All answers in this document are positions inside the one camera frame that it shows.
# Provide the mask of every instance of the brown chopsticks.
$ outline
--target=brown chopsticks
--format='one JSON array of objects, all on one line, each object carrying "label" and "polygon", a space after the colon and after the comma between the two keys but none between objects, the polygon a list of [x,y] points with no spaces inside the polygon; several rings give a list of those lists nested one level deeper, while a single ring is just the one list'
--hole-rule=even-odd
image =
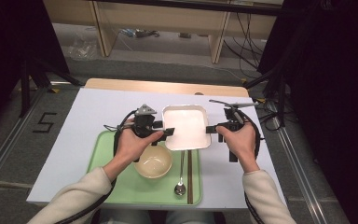
[{"label": "brown chopsticks", "polygon": [[192,150],[187,151],[187,184],[188,184],[188,191],[187,191],[187,203],[193,204],[193,160],[191,153]]}]

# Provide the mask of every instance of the metal spoon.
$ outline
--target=metal spoon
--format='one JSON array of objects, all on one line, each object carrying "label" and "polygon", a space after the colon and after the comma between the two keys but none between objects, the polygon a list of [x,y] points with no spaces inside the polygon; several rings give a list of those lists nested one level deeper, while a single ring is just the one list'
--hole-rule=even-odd
[{"label": "metal spoon", "polygon": [[185,151],[182,151],[181,161],[180,161],[180,180],[179,183],[175,186],[175,194],[184,195],[186,193],[186,186],[183,183],[183,161],[185,159]]}]

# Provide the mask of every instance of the sleeve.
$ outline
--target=sleeve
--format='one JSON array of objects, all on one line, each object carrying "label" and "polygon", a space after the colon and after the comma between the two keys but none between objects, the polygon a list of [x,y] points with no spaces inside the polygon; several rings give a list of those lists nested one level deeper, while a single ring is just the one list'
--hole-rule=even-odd
[{"label": "sleeve", "polygon": [[[102,167],[93,169],[77,183],[61,189],[51,202],[39,211],[28,223],[56,223],[70,217],[107,194],[112,188]],[[92,212],[74,223],[83,223]]]},{"label": "sleeve", "polygon": [[275,182],[266,171],[259,170],[244,174],[242,184],[249,202],[264,223],[296,223],[281,201]]}]

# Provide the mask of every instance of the white square plate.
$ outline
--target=white square plate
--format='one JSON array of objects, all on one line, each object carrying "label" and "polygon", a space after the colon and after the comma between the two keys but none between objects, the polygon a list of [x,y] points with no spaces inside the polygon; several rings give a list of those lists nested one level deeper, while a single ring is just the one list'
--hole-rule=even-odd
[{"label": "white square plate", "polygon": [[200,105],[169,105],[162,111],[164,129],[174,128],[165,146],[170,150],[206,148],[211,144],[211,135],[206,133],[208,119]]}]

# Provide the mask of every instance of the beige bowl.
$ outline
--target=beige bowl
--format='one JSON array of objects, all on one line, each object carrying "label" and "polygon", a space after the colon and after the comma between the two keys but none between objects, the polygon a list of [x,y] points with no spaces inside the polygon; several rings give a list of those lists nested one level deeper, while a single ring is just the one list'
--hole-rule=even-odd
[{"label": "beige bowl", "polygon": [[158,178],[168,173],[172,166],[171,152],[162,146],[148,146],[138,162],[135,170],[146,178]]}]

